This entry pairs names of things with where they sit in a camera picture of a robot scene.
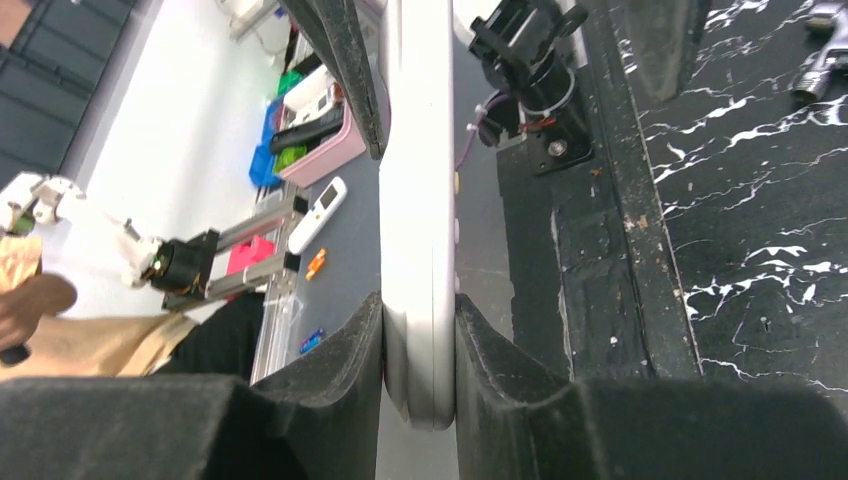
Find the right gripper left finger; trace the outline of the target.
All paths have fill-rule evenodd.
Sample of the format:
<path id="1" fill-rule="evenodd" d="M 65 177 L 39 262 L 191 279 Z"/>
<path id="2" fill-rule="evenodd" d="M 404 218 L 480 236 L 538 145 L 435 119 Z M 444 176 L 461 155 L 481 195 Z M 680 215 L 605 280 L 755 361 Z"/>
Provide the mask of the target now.
<path id="1" fill-rule="evenodd" d="M 20 378 L 1 386 L 5 479 L 371 479 L 383 305 L 369 294 L 254 385 L 221 375 Z"/>

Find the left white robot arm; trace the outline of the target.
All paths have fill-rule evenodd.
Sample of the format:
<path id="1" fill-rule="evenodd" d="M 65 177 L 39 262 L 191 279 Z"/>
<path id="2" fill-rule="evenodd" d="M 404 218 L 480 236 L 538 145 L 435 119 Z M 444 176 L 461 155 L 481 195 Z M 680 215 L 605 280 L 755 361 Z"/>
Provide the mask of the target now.
<path id="1" fill-rule="evenodd" d="M 353 1 L 284 1 L 301 34 L 342 84 L 369 152 L 382 157 L 382 126 L 374 77 Z M 589 161 L 593 145 L 575 71 L 559 51 L 589 13 L 581 5 L 563 10 L 555 1 L 501 1 L 488 18 L 475 18 L 470 53 L 488 83 L 514 99 L 526 115 L 519 131 L 547 151 L 537 174 Z"/>

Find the person's hand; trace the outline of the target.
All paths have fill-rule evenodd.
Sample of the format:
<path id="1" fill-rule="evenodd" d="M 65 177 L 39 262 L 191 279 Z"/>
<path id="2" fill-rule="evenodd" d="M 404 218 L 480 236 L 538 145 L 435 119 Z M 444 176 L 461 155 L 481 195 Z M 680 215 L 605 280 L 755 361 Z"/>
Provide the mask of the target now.
<path id="1" fill-rule="evenodd" d="M 55 316 L 77 300 L 75 287 L 54 274 L 37 274 L 1 294 L 1 350 L 23 345 L 45 315 Z"/>

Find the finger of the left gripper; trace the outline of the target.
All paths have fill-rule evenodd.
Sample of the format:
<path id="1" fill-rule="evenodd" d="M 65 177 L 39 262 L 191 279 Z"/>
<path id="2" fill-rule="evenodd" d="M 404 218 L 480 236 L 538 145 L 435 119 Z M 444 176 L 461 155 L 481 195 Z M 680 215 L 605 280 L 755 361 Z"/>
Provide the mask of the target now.
<path id="1" fill-rule="evenodd" d="M 387 135 L 357 4 L 353 0 L 280 0 L 279 5 L 341 83 L 369 155 L 381 160 Z"/>

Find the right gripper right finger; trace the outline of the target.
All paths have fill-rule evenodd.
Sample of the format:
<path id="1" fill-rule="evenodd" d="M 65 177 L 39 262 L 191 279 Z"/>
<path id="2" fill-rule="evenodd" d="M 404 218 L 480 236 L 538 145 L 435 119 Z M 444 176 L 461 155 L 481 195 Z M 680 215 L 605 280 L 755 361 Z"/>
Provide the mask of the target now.
<path id="1" fill-rule="evenodd" d="M 456 299 L 464 479 L 843 479 L 847 424 L 804 387 L 571 382 Z"/>

